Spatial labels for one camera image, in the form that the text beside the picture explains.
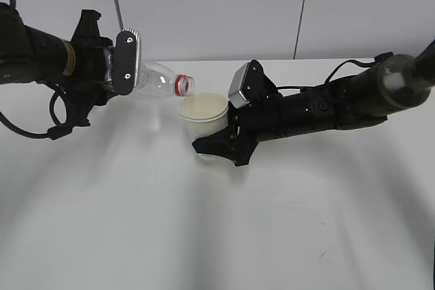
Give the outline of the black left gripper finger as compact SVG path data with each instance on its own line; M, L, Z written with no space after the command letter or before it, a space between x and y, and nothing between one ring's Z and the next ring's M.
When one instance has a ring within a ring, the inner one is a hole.
M83 9L71 40L94 40L100 37L98 21L101 13Z
M90 126L88 115L91 109L97 104L101 95L100 89L91 90L63 90L66 104L66 121L61 124L63 128L73 129L74 127Z

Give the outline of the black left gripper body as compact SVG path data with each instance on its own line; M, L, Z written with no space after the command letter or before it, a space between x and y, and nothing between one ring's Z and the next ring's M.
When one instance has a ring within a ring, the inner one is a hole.
M105 88L107 71L105 50L110 50L113 41L107 37L74 35L71 45L75 51L75 68L69 77L66 90L70 97L104 106L114 95Z

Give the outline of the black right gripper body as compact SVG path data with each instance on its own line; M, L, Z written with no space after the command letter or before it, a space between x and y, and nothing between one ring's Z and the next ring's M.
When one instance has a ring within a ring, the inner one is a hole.
M279 127L279 105L282 94L261 97L241 108L228 104L230 159L235 166L249 164L259 143L282 135Z

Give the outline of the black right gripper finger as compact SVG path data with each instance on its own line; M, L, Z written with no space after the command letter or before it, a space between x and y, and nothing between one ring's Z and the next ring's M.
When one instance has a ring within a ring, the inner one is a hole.
M227 159L237 163L238 136L229 126L192 142L197 154Z

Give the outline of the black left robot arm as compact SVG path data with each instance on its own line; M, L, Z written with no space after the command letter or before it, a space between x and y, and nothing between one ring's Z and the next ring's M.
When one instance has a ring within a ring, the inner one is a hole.
M27 26L11 5L1 4L1 84L43 84L54 91L49 110L64 101L66 120L57 128L89 126L88 114L115 96L105 84L105 51L113 45L102 37L96 10L82 10L71 40Z

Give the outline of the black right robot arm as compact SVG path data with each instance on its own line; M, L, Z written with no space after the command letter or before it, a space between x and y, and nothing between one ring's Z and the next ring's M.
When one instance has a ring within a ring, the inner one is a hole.
M363 72L329 75L320 85L296 86L296 94L284 96L257 60L245 63L230 85L227 125L196 138L194 150L245 166L258 143L376 126L425 103L434 87L433 43L416 57L387 52L352 64Z

